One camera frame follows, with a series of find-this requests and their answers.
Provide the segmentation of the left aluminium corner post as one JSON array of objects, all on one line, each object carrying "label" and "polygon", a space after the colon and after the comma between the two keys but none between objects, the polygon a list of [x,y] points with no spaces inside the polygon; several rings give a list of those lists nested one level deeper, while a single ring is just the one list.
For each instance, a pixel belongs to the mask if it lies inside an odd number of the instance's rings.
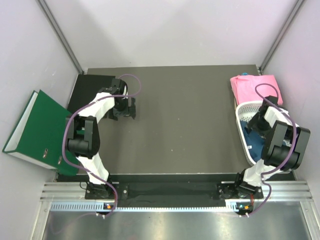
[{"label": "left aluminium corner post", "polygon": [[65,37],[62,29],[60,28],[59,23],[57,22],[47,2],[45,0],[36,0],[36,3],[38,4],[39,8],[41,9],[47,21],[49,22],[57,39],[59,40],[60,44],[62,45],[64,51],[66,52],[67,56],[69,57],[71,63],[73,64],[78,74],[84,74],[84,69],[81,67],[80,62],[74,54],[74,51],[72,50],[67,38]]}]

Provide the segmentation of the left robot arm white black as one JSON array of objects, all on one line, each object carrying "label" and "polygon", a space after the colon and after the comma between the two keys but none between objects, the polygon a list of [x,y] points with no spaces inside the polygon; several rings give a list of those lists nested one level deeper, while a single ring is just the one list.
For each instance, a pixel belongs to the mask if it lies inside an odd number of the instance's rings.
[{"label": "left robot arm white black", "polygon": [[110,86],[101,88],[94,99],[66,118],[63,153],[69,152],[80,162],[89,177],[86,199],[108,199],[114,196],[114,187],[104,167],[99,149],[101,145],[98,123],[103,118],[136,118],[136,99],[129,94],[127,83],[113,78]]}]

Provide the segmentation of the pink folded t shirt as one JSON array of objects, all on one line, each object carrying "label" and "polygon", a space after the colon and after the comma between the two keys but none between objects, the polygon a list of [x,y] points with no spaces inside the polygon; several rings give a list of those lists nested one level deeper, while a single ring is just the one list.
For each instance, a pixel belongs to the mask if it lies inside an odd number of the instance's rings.
[{"label": "pink folded t shirt", "polygon": [[278,92],[278,105],[283,104],[281,91],[278,87],[276,78],[273,75],[238,75],[230,79],[230,85],[237,104],[245,102],[261,101],[257,95],[255,87],[259,84],[270,84]]}]

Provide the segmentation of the aluminium corner post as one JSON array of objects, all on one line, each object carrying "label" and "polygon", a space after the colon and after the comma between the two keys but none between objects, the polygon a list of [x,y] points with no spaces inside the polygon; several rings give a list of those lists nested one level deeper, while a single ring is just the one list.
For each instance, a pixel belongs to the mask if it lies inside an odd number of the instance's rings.
[{"label": "aluminium corner post", "polygon": [[296,17],[298,16],[299,12],[303,8],[306,0],[296,0],[293,4],[293,7],[289,11],[288,16],[285,18],[285,21],[281,25],[275,39],[273,40],[270,48],[268,49],[265,57],[263,58],[262,63],[257,68],[258,72],[262,75],[266,70],[267,66],[271,62],[273,56],[275,55],[277,49],[281,45],[282,41],[284,40],[286,34],[288,33],[290,27],[293,25]]},{"label": "aluminium corner post", "polygon": [[59,40],[60,44],[62,45],[64,51],[66,52],[67,56],[69,57],[71,63],[73,64],[78,74],[84,74],[84,69],[81,67],[80,62],[74,54],[74,51],[72,50],[67,38],[65,37],[62,29],[60,28],[59,23],[57,22],[47,2],[45,0],[36,0],[36,3],[38,4],[39,8],[41,9],[47,21],[49,22],[57,39]]}]

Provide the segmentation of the white perforated plastic basket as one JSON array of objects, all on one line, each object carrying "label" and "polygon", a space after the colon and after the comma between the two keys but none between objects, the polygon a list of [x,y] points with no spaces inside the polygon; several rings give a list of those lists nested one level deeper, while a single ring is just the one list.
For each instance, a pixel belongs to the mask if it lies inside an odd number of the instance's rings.
[{"label": "white perforated plastic basket", "polygon": [[246,146],[240,121],[246,121],[248,123],[253,118],[253,116],[259,111],[259,108],[262,106],[262,102],[262,100],[243,102],[235,108],[235,122],[238,129],[238,134],[245,154],[245,158],[250,166],[254,166],[256,162],[254,162],[251,158],[249,150]]}]

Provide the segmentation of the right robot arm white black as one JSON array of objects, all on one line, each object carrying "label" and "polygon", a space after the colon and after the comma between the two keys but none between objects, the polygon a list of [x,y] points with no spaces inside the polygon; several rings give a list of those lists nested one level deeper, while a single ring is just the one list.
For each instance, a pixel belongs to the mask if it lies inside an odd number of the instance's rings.
[{"label": "right robot arm white black", "polygon": [[239,198],[256,194],[271,176],[297,169],[311,131],[288,120],[276,96],[240,104],[236,124],[247,161],[252,167],[236,175],[233,192]]}]

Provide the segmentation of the right aluminium corner post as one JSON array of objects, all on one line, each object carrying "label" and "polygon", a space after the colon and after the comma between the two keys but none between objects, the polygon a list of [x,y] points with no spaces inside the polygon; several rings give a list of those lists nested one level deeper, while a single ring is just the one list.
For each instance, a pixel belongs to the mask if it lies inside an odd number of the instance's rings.
[{"label": "right aluminium corner post", "polygon": [[296,17],[298,16],[299,12],[303,8],[306,0],[296,0],[293,4],[293,7],[289,11],[288,16],[285,18],[285,21],[281,25],[275,39],[273,40],[270,48],[268,49],[265,57],[263,58],[262,63],[257,68],[258,72],[262,75],[266,70],[267,66],[271,62],[273,56],[275,55],[277,49],[281,45],[282,41],[284,40],[286,34],[288,33],[290,27],[293,25]]}]

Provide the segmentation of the blue t shirt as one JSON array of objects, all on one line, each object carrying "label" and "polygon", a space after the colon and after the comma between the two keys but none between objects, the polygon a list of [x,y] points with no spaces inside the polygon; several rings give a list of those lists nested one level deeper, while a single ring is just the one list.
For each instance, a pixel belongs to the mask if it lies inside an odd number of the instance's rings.
[{"label": "blue t shirt", "polygon": [[265,139],[262,138],[257,132],[252,130],[250,133],[247,133],[246,125],[247,122],[240,121],[241,129],[243,132],[245,145],[247,146],[250,157],[254,162],[258,162],[262,156],[262,150],[265,144]]}]

